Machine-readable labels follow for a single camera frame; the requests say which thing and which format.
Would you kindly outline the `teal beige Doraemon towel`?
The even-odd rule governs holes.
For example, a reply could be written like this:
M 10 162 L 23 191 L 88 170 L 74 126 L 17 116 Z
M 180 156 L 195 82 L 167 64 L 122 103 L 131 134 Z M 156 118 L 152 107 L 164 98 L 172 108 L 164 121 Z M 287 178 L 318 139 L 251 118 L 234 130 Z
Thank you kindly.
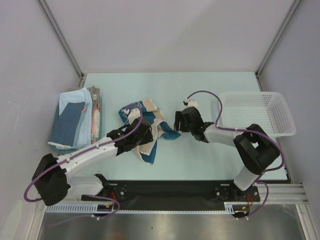
M 151 99 L 145 99 L 130 103 L 122 107 L 118 114 L 122 122 L 126 125 L 134 119 L 130 116 L 134 109 L 141 110 L 142 116 L 151 125 L 152 141 L 146 144 L 139 145 L 133 149 L 135 155 L 144 163 L 152 165 L 156 158 L 158 138 L 162 137 L 165 140 L 175 140 L 181 136 L 172 126 L 170 126 L 160 108 L 152 102 Z

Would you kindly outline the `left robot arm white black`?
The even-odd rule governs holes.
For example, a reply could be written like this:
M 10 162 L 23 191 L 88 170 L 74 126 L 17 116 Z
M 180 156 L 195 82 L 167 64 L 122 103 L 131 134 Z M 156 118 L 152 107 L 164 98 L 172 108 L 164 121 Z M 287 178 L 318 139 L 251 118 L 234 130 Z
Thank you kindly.
M 112 130 L 85 148 L 58 157 L 46 154 L 32 176 L 32 184 L 40 200 L 46 206 L 53 206 L 72 194 L 72 179 L 77 173 L 101 160 L 117 157 L 152 141 L 151 123 L 138 117 L 131 124 Z

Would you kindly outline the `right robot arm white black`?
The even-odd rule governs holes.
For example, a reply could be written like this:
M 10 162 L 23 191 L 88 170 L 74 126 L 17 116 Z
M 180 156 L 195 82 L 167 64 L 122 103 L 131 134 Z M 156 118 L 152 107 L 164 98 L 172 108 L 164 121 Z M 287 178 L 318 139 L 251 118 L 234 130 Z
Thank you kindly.
M 243 167 L 230 184 L 230 195 L 236 201 L 248 196 L 248 189 L 281 155 L 281 151 L 257 124 L 244 130 L 224 130 L 215 122 L 203 121 L 196 107 L 175 112 L 174 129 L 191 133 L 199 142 L 219 143 L 236 148 Z

